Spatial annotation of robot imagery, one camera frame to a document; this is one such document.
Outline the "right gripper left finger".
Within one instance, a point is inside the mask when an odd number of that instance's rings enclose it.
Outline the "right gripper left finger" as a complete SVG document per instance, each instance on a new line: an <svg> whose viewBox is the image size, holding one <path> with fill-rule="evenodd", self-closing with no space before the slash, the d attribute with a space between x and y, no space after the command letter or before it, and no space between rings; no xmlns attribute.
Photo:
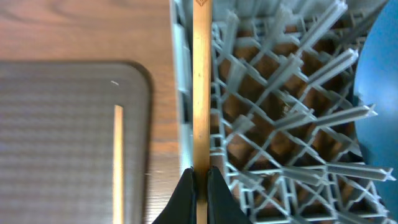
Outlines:
<svg viewBox="0 0 398 224"><path fill-rule="evenodd" d="M197 223L197 184L192 167L184 170L167 205L152 223Z"/></svg>

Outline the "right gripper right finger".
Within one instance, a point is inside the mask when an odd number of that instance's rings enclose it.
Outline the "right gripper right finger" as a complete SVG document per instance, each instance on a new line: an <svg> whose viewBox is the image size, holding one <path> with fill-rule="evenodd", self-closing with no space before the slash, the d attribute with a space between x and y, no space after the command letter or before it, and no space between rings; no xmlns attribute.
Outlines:
<svg viewBox="0 0 398 224"><path fill-rule="evenodd" d="M207 172L207 202L209 224L251 224L234 200L219 168Z"/></svg>

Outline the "wooden chopstick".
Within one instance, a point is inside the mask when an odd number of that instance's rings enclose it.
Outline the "wooden chopstick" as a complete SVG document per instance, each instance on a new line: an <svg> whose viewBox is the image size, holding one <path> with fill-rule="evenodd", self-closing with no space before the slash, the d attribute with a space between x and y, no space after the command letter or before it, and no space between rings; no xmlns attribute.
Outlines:
<svg viewBox="0 0 398 224"><path fill-rule="evenodd" d="M212 0L193 1L193 169L197 178L197 223L208 223L206 173L210 167Z"/></svg>
<svg viewBox="0 0 398 224"><path fill-rule="evenodd" d="M113 224L124 223L123 107L114 106Z"/></svg>

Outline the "blue plate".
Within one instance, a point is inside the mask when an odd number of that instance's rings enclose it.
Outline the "blue plate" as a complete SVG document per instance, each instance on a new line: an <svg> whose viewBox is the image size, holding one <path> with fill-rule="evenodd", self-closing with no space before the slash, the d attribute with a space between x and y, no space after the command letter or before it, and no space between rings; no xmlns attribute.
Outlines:
<svg viewBox="0 0 398 224"><path fill-rule="evenodd" d="M355 123L365 163L391 168L397 177L397 0L384 6L367 36L354 94L377 113Z"/></svg>

